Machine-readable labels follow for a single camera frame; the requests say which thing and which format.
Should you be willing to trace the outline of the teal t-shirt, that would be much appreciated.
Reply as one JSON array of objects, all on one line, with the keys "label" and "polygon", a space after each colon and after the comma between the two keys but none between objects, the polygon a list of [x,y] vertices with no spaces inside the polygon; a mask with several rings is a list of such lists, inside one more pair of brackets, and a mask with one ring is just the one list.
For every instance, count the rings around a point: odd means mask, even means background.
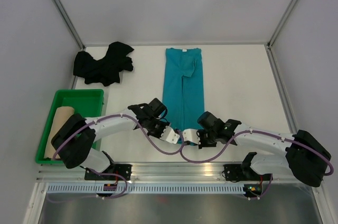
[{"label": "teal t-shirt", "polygon": [[162,103],[166,119],[174,129],[201,129],[197,123],[204,113],[202,51],[167,48]]}]

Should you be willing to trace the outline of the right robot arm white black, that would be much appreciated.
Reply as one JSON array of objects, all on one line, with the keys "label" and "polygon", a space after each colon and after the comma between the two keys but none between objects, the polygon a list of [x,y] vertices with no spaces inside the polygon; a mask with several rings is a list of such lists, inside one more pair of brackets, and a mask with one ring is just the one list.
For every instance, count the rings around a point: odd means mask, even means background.
[{"label": "right robot arm white black", "polygon": [[240,164],[240,175],[247,180],[270,175],[292,176],[302,183],[319,187],[323,177],[334,172],[330,153],[307,131],[274,133],[251,127],[239,120],[226,122],[209,111],[197,120],[203,147],[234,145],[251,148]]}]

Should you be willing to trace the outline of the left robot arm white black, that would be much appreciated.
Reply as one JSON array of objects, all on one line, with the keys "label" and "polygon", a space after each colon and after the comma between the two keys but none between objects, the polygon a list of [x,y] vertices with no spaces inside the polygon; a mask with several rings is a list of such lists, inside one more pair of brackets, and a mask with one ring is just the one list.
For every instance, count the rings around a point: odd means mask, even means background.
[{"label": "left robot arm white black", "polygon": [[84,118],[73,114],[54,135],[51,144],[67,169],[86,170],[86,180],[119,181],[121,173],[111,157],[94,149],[93,143],[118,132],[140,128],[147,136],[175,144],[180,137],[165,119],[166,114],[167,108],[157,98],[108,116]]}]

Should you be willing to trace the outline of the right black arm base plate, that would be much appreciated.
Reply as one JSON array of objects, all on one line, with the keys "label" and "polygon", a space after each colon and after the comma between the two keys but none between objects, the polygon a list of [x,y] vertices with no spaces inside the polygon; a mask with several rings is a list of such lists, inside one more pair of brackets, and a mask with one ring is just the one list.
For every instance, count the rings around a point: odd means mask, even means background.
[{"label": "right black arm base plate", "polygon": [[226,181],[242,182],[242,181],[269,181],[271,175],[259,175],[250,167],[241,167],[241,164],[224,164],[222,176]]}]

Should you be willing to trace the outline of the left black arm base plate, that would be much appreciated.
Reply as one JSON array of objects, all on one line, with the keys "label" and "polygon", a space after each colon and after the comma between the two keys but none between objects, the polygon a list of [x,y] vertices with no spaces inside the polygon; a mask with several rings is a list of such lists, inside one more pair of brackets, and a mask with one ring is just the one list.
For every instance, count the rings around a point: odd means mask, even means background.
[{"label": "left black arm base plate", "polygon": [[103,171],[103,173],[86,169],[84,179],[86,181],[121,181],[124,178],[126,181],[129,181],[131,174],[131,164],[113,164]]}]

